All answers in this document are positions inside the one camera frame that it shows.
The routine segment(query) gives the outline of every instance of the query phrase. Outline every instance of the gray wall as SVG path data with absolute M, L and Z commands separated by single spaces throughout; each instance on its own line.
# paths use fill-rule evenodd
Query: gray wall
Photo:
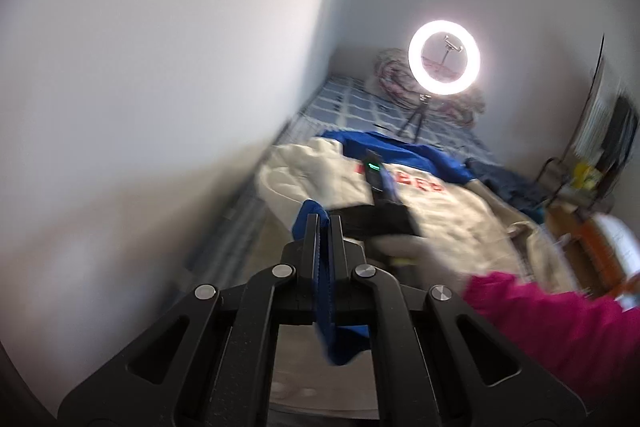
M 337 0 L 0 0 L 0 338 L 62 396 L 319 85 Z
M 476 38 L 487 103 L 477 133 L 526 174 L 562 152 L 603 32 L 613 70 L 629 84 L 640 79 L 638 0 L 348 0 L 332 69 L 367 76 L 380 48 L 406 48 L 435 19 L 458 22 Z

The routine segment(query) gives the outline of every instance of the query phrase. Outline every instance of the light stand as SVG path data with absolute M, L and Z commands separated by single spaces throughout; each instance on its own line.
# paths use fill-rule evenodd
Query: light stand
M 444 61 L 447 59 L 447 55 L 449 55 L 449 52 L 456 51 L 460 53 L 464 49 L 462 45 L 456 46 L 453 42 L 451 42 L 449 40 L 448 35 L 445 35 L 444 37 L 444 45 L 446 47 L 446 51 L 444 52 L 444 57 L 442 57 L 442 61 L 440 62 L 440 65 L 438 67 L 438 73 L 440 73 L 440 70 L 444 65 Z M 418 136 L 420 136 L 420 130 L 422 129 L 422 122 L 424 121 L 424 115 L 427 112 L 427 109 L 429 108 L 430 100 L 431 100 L 430 94 L 420 95 L 420 103 L 418 104 L 418 107 L 416 107 L 414 112 L 411 113 L 411 116 L 407 118 L 406 122 L 404 122 L 404 125 L 396 133 L 396 136 L 402 136 L 402 134 L 404 133 L 404 130 L 409 126 L 409 124 L 413 121 L 413 119 L 416 116 L 418 116 L 418 127 L 415 129 L 415 136 L 414 136 L 414 143 L 417 143 Z

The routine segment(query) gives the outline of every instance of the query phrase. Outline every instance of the metal screw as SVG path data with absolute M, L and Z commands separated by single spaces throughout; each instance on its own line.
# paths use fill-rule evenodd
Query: metal screw
M 271 273 L 282 279 L 284 277 L 289 277 L 289 275 L 293 273 L 293 268 L 288 264 L 276 264 L 276 266 L 273 267 L 273 270 L 271 270 Z
M 436 301 L 448 301 L 452 295 L 451 290 L 442 284 L 436 284 L 430 293 Z
M 356 275 L 359 277 L 373 277 L 376 274 L 376 267 L 370 264 L 358 264 L 356 266 Z
M 201 301 L 206 301 L 216 294 L 216 289 L 213 288 L 213 286 L 210 284 L 201 284 L 196 288 L 196 291 L 194 291 L 194 293 L 198 299 L 200 299 Z

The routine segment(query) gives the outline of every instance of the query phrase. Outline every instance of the pink sleeve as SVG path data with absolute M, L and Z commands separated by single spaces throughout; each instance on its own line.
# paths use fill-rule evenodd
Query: pink sleeve
M 472 277 L 463 297 L 587 403 L 606 395 L 640 347 L 640 309 L 623 312 L 610 297 L 547 295 L 499 272 Z

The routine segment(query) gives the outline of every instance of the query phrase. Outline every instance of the ring light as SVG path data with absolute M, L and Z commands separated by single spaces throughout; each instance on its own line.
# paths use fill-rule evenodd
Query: ring light
M 466 49 L 466 68 L 462 76 L 453 82 L 441 82 L 427 73 L 422 63 L 422 48 L 427 39 L 445 32 L 458 38 Z M 432 21 L 418 29 L 409 44 L 409 67 L 415 80 L 429 92 L 455 94 L 473 84 L 480 71 L 480 50 L 471 34 L 459 24 L 449 21 Z

